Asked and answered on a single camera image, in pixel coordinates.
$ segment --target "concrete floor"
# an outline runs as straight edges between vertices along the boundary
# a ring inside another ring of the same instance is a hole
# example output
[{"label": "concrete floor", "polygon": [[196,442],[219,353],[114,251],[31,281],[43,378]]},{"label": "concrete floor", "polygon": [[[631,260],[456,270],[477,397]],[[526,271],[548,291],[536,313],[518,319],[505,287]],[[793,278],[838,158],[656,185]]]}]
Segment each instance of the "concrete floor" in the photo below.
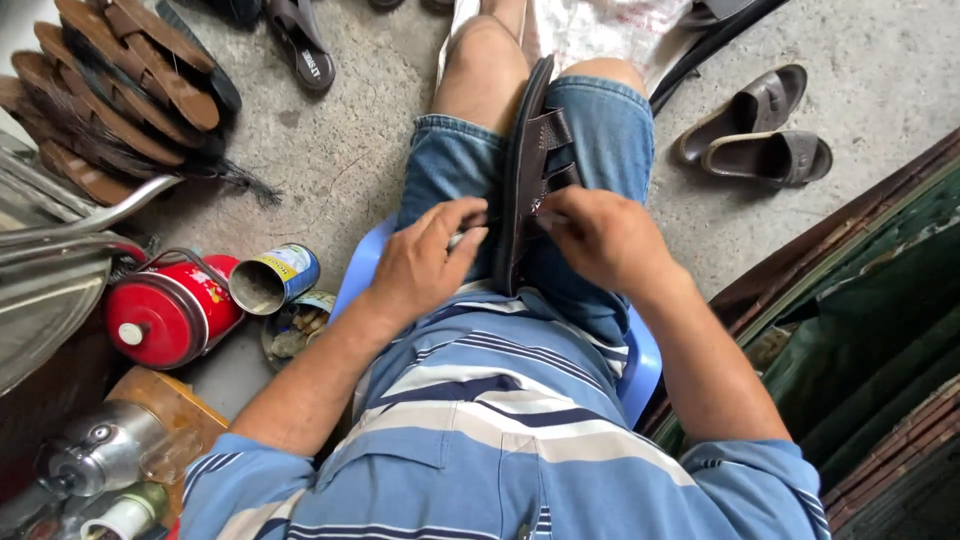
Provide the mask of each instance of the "concrete floor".
[{"label": "concrete floor", "polygon": [[[168,245],[207,253],[243,258],[301,242],[321,260],[320,287],[336,291],[356,243],[397,208],[411,121],[429,104],[449,21],[416,0],[388,15],[363,0],[318,1],[314,10],[338,70],[320,101],[298,90],[264,24],[247,34],[181,10],[243,94],[232,157],[286,196],[280,208],[261,209],[251,196],[198,197],[185,188],[148,218]],[[792,0],[681,87],[657,119],[648,206],[705,296],[960,126],[956,20],[956,0]],[[683,130],[762,72],[792,61],[806,67],[810,83],[787,127],[831,144],[828,177],[771,194],[702,178],[672,161],[667,149]],[[269,375],[256,364],[257,351],[228,345],[204,361],[249,365],[251,395]],[[219,371],[210,367],[198,371]],[[229,400],[205,397],[232,416],[238,405],[227,401],[245,401],[235,390]]]}]

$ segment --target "shirt sleeve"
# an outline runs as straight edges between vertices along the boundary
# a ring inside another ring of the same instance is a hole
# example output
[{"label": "shirt sleeve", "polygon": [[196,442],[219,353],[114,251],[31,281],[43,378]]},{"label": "shirt sleeve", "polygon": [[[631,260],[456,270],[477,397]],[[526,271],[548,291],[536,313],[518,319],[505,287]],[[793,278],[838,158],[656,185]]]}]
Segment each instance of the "shirt sleeve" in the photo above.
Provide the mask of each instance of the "shirt sleeve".
[{"label": "shirt sleeve", "polygon": [[315,473],[307,457],[226,433],[187,467],[180,538],[282,538]]},{"label": "shirt sleeve", "polygon": [[701,443],[680,462],[741,538],[829,540],[820,476],[797,445]]}]

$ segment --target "blue striped shirt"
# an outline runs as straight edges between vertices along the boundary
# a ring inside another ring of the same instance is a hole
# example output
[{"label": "blue striped shirt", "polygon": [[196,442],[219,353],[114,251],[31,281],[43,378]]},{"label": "blue striped shirt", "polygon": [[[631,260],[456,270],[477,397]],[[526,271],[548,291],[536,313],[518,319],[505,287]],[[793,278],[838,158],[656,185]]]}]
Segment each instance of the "blue striped shirt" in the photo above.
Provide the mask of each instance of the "blue striped shirt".
[{"label": "blue striped shirt", "polygon": [[454,297],[371,364],[319,471],[223,435],[188,470],[180,538],[829,538],[796,445],[700,443],[678,462],[633,433],[625,360],[536,291]]}]

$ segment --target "blue plastic stool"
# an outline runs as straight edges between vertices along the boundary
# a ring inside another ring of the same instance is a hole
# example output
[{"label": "blue plastic stool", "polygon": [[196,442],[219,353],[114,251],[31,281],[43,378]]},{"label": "blue plastic stool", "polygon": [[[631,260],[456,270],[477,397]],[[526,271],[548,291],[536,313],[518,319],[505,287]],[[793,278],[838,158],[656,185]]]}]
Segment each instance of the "blue plastic stool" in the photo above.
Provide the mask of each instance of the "blue plastic stool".
[{"label": "blue plastic stool", "polygon": [[[350,258],[344,282],[337,293],[337,302],[330,313],[330,320],[337,318],[354,298],[373,281],[376,265],[380,261],[387,239],[394,233],[396,215],[391,215],[383,223],[360,240],[357,249]],[[643,320],[632,307],[630,308],[630,330],[625,338],[630,352],[627,355],[627,367],[623,377],[616,385],[616,395],[623,404],[623,411],[627,426],[634,426],[640,418],[640,413],[650,401],[657,381],[660,378],[660,349],[653,335],[643,324]]]}]

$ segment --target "blue jean shorts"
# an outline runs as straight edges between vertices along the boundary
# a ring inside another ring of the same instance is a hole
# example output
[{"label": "blue jean shorts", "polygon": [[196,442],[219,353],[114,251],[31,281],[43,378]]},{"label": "blue jean shorts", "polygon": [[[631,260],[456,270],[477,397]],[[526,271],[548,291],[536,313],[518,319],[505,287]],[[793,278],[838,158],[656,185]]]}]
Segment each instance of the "blue jean shorts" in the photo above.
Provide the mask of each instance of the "blue jean shorts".
[{"label": "blue jean shorts", "polygon": [[[576,161],[584,186],[614,191],[644,203],[654,156],[650,105],[630,86],[572,75],[550,84],[545,105],[563,108],[573,144],[550,156],[546,170]],[[416,120],[406,185],[396,228],[404,229],[438,203],[460,197],[490,200],[490,233],[467,282],[488,278],[499,237],[500,186],[509,140],[465,120],[427,114]],[[520,273],[568,321],[607,343],[627,329],[624,299],[587,282],[566,264],[549,238],[530,246]]]}]

